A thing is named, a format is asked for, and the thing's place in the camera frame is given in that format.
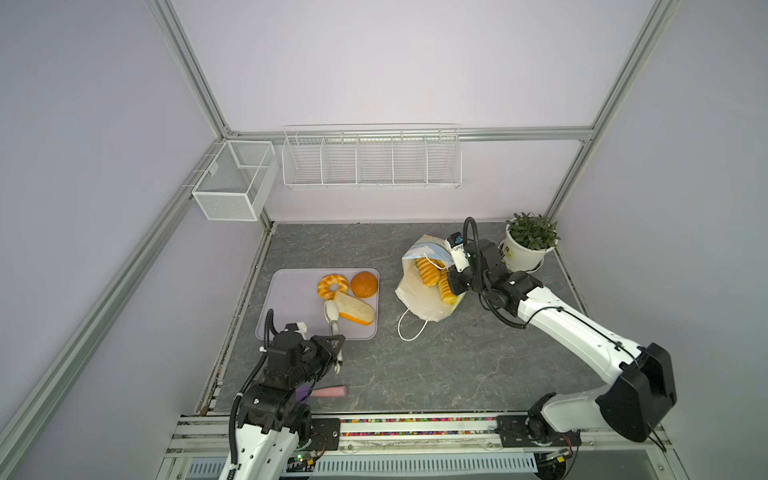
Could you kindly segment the fake yellow ridged bread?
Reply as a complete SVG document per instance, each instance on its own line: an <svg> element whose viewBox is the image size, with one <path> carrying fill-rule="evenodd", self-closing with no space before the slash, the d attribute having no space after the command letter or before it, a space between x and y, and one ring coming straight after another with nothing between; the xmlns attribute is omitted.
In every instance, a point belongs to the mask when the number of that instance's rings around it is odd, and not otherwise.
<svg viewBox="0 0 768 480"><path fill-rule="evenodd" d="M441 301L446 305L455 305L458 300L458 296L451 290L448 273L446 271L440 272L437 286L439 289Z"/></svg>
<svg viewBox="0 0 768 480"><path fill-rule="evenodd" d="M433 287L438 284L441 271L444 269L444 264L440 260L424 256L416 260L416 266L425 286Z"/></svg>

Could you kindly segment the paper bag with landscape print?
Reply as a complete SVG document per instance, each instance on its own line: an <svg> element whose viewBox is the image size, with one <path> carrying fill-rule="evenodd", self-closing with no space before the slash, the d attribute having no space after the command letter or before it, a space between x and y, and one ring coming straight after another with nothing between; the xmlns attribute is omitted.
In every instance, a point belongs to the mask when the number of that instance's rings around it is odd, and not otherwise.
<svg viewBox="0 0 768 480"><path fill-rule="evenodd" d="M402 256L403 276L395 293L406 307L406 311L400 315L397 322L398 336L405 342L416 340L428 323L440 322L451 316L465 296L465 293L458 296L455 305L446 305L440 299L437 285L433 287L425 286L416 266L416 260L424 256L440 260L444 264L442 271L447 273L448 267L451 265L451 256L446 240L431 235L420 237ZM413 314L423 321L419 332L411 338L406 338L401 331L402 321L407 314Z"/></svg>

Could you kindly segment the fake toast slice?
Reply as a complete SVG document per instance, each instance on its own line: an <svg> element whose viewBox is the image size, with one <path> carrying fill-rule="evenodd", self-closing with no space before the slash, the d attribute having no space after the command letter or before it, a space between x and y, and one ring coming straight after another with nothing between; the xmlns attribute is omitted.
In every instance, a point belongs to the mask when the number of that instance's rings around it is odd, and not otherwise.
<svg viewBox="0 0 768 480"><path fill-rule="evenodd" d="M356 297L337 291L334 293L333 301L338 307L341 318L365 326L375 321L375 309Z"/></svg>

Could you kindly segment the fake braided ring bread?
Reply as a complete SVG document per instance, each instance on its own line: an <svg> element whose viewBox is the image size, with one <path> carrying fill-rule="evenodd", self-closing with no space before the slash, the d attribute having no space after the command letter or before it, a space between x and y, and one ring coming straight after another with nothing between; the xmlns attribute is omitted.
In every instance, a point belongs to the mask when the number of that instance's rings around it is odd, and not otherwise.
<svg viewBox="0 0 768 480"><path fill-rule="evenodd" d="M317 294L323 300L333 300L337 292L346 294L348 290L349 282L341 274L326 275L317 285Z"/></svg>

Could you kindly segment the round orange fake bun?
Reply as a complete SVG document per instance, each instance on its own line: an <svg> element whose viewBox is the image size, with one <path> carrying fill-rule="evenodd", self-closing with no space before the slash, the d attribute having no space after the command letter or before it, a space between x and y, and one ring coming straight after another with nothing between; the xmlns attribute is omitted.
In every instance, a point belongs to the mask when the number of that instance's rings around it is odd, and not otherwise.
<svg viewBox="0 0 768 480"><path fill-rule="evenodd" d="M362 271L352 278L350 288L355 297L361 299L370 298L379 290L378 278L371 272Z"/></svg>

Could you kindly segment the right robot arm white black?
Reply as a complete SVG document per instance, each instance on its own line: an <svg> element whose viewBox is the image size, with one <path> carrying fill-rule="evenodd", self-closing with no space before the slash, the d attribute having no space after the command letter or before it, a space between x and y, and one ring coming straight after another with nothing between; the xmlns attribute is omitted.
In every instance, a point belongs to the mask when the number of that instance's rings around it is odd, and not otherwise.
<svg viewBox="0 0 768 480"><path fill-rule="evenodd" d="M447 280L454 295L473 291L505 325L541 330L604 383L580 393L544 395L528 410L523 435L539 445L592 429L610 429L636 443L652 437L677 402L667 350L628 340L573 309L531 274L509 272L490 241L455 233L447 243L453 259Z"/></svg>

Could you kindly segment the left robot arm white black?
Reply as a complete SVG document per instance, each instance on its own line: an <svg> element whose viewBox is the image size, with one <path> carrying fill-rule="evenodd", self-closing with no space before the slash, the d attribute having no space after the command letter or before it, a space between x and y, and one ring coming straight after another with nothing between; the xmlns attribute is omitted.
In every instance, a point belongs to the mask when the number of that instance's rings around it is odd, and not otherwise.
<svg viewBox="0 0 768 480"><path fill-rule="evenodd" d="M313 387L340 364L341 334L305 337L305 326L264 321L261 357L236 393L228 418L228 464L221 479L278 479L315 467L328 438L312 427L308 405L297 391Z"/></svg>

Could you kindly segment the lavender cutting mat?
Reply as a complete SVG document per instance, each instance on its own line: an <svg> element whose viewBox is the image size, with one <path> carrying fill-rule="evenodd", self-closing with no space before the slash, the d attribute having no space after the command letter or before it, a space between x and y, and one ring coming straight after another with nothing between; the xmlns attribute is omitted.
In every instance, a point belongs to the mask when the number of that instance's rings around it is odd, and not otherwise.
<svg viewBox="0 0 768 480"><path fill-rule="evenodd" d="M301 268L280 269L271 279L264 306L255 327L255 336L263 339L266 314L274 311L274 327L282 329L288 323L303 322L307 335L330 335L331 329L325 320L323 305L325 300L317 294L317 284L329 274L340 274L348 281L363 271L372 273L376 280L380 274L373 268Z"/></svg>

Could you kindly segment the potted green plant white pot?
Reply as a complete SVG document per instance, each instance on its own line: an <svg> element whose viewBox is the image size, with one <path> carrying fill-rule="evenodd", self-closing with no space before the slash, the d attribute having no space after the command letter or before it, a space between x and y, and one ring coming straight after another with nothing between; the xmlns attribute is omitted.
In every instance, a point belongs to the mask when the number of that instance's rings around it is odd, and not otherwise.
<svg viewBox="0 0 768 480"><path fill-rule="evenodd" d="M541 214L520 212L507 221L499 251L509 271L533 272L559 240L555 221Z"/></svg>

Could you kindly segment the white mesh box basket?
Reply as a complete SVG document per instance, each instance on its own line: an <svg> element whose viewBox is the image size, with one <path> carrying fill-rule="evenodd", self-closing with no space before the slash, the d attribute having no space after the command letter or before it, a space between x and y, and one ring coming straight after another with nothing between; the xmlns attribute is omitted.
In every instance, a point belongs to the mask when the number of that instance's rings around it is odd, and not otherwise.
<svg viewBox="0 0 768 480"><path fill-rule="evenodd" d="M272 142L226 140L215 151L192 194L208 220L256 222L278 172Z"/></svg>

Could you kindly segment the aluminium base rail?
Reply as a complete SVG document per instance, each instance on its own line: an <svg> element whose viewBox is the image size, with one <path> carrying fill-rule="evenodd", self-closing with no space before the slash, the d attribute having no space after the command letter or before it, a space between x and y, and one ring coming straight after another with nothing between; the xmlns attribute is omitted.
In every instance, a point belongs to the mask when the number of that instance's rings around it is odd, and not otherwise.
<svg viewBox="0 0 768 480"><path fill-rule="evenodd" d="M325 433L335 441L335 454L390 452L497 452L504 448L533 451L536 447L509 436L497 418L521 417L521 412L463 412L416 414L315 414L320 424L337 420L338 428ZM181 418L172 434L167 457L220 456L228 454L226 416Z"/></svg>

